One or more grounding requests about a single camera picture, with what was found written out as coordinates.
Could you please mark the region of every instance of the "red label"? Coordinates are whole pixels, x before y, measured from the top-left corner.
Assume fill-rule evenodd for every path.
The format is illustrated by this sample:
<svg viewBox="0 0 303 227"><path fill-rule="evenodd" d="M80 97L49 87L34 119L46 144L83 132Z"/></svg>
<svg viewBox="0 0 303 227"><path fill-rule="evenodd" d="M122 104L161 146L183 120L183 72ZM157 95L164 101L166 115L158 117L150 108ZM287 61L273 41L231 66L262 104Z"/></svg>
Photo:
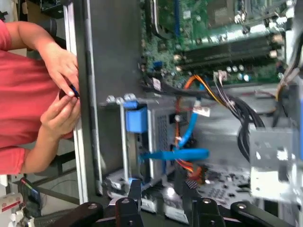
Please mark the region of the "red label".
<svg viewBox="0 0 303 227"><path fill-rule="evenodd" d="M20 204L20 201L15 202L15 203L9 205L8 207L4 207L4 208L2 209L2 212L6 211L6 210L9 210L9 209L11 209L11 208L13 208L13 207L15 207L15 206L17 206L17 205L19 205L19 204Z"/></svg>

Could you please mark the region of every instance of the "red shirt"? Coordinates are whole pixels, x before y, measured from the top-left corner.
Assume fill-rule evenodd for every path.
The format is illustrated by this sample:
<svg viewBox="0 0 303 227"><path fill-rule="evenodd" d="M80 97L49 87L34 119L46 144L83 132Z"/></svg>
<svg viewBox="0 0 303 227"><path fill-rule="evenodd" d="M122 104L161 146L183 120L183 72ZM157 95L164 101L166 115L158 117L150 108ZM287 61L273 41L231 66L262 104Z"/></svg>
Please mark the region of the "red shirt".
<svg viewBox="0 0 303 227"><path fill-rule="evenodd" d="M25 149L36 140L40 117L59 88L43 61L7 52L11 37L0 20L0 174L20 173Z"/></svg>

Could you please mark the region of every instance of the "hand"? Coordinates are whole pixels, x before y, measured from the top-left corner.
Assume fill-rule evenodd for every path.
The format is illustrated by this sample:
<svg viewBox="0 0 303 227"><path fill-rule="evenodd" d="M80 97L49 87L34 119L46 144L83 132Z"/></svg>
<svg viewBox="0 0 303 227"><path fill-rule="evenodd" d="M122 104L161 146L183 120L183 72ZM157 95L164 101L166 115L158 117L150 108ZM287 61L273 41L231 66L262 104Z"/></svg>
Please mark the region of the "hand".
<svg viewBox="0 0 303 227"><path fill-rule="evenodd" d="M57 44L47 45L41 56L50 77L57 86L68 96L74 96L67 80L79 91L77 57Z"/></svg>
<svg viewBox="0 0 303 227"><path fill-rule="evenodd" d="M40 120L53 139L71 132L80 116L80 101L75 97L59 97L51 104Z"/></svg>

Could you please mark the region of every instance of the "ventilation holes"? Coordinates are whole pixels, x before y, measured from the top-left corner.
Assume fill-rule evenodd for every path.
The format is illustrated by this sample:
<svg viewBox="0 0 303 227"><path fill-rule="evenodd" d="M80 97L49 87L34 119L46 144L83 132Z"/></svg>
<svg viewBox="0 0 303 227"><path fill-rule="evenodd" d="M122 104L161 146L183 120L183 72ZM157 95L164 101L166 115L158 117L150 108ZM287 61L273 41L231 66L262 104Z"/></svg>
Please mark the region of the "ventilation holes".
<svg viewBox="0 0 303 227"><path fill-rule="evenodd" d="M169 145L167 141L167 120L168 119L166 115L157 117L159 150L169 150Z"/></svg>

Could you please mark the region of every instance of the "silver metal plate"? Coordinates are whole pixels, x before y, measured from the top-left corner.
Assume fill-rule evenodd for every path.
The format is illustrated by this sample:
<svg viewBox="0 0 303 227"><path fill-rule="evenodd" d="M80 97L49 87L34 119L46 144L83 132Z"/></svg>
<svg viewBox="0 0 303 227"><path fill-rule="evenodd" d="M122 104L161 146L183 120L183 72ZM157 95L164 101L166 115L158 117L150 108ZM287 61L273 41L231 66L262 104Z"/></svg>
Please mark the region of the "silver metal plate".
<svg viewBox="0 0 303 227"><path fill-rule="evenodd" d="M250 132L251 193L255 197L301 204L293 132L263 129Z"/></svg>
<svg viewBox="0 0 303 227"><path fill-rule="evenodd" d="M185 101L182 105L190 107L192 102ZM163 98L157 102L147 103L148 108L148 128L149 128L149 150L150 152L168 151L170 145L175 140L175 124L169 123L169 115L176 113L175 99ZM186 127L181 127L181 134ZM166 168L170 168L170 162L167 162ZM151 178L161 178L163 176L163 161L150 159Z"/></svg>

